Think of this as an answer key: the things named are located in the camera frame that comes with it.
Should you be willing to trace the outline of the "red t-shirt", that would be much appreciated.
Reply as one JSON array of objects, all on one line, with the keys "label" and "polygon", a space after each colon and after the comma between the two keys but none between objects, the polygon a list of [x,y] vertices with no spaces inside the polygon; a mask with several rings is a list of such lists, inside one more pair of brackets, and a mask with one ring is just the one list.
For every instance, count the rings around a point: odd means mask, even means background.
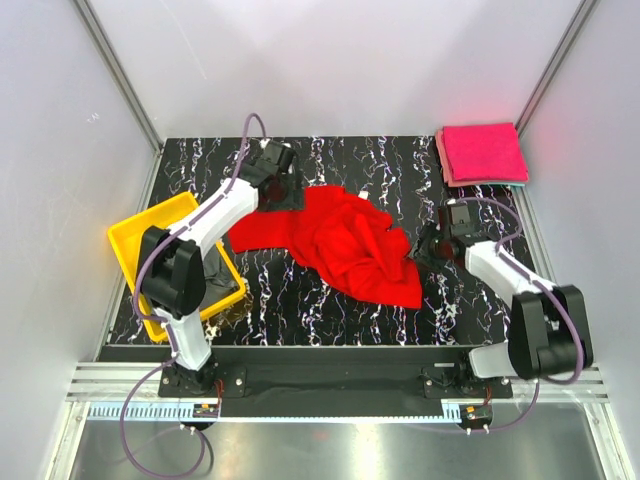
[{"label": "red t-shirt", "polygon": [[232,227],[236,253],[284,248],[328,285],[363,302],[418,309],[422,285],[392,217],[335,185],[305,189],[300,211],[254,212]]}]

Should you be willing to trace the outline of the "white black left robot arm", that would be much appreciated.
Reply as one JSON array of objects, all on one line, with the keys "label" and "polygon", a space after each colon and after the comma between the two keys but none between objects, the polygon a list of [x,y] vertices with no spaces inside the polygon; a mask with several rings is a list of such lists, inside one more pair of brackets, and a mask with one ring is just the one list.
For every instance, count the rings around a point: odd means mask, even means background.
[{"label": "white black left robot arm", "polygon": [[246,147],[242,142],[233,174],[211,198],[166,228],[148,227],[141,238],[134,309],[166,331],[171,358],[184,368],[181,384],[196,396],[208,394],[216,382],[216,372],[205,365],[211,349],[199,313],[206,293],[204,258],[249,214],[304,208],[296,151],[263,140],[259,154],[245,160]]}]

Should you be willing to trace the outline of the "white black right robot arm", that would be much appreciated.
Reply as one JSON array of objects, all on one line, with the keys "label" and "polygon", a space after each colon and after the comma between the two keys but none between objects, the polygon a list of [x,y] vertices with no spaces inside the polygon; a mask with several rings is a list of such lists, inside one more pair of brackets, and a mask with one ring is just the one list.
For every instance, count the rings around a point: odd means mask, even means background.
[{"label": "white black right robot arm", "polygon": [[500,202],[488,198],[451,199],[438,208],[438,220],[422,228],[409,257],[420,267],[451,263],[489,287],[509,308],[506,340],[473,348],[467,363],[454,371],[454,384],[466,396],[486,389],[490,379],[516,376],[567,385],[593,364],[594,355],[584,296],[573,285],[557,285],[527,268],[504,247],[523,232],[497,238],[477,223],[469,204]]}]

